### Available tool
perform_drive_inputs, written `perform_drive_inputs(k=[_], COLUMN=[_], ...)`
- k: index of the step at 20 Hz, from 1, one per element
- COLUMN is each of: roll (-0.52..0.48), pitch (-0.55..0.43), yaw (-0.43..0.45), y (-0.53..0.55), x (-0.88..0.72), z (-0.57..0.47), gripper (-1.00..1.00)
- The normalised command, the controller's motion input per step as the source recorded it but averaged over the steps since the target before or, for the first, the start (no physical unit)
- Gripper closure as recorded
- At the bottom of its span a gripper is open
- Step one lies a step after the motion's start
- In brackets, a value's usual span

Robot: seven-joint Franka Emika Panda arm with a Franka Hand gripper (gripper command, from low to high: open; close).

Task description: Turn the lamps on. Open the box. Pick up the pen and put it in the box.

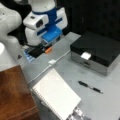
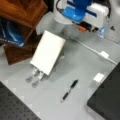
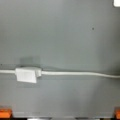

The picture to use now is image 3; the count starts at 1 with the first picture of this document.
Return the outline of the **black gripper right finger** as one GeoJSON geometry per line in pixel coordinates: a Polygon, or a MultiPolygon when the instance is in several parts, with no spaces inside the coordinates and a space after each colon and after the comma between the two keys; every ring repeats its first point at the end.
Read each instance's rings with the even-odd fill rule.
{"type": "Polygon", "coordinates": [[[117,107],[117,108],[114,109],[113,116],[116,120],[120,120],[120,107],[117,107]]]}

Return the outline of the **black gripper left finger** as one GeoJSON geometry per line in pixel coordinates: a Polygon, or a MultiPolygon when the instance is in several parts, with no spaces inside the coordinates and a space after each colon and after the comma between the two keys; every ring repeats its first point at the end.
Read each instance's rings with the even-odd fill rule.
{"type": "Polygon", "coordinates": [[[0,119],[11,119],[12,116],[13,112],[10,107],[0,107],[0,119]]]}

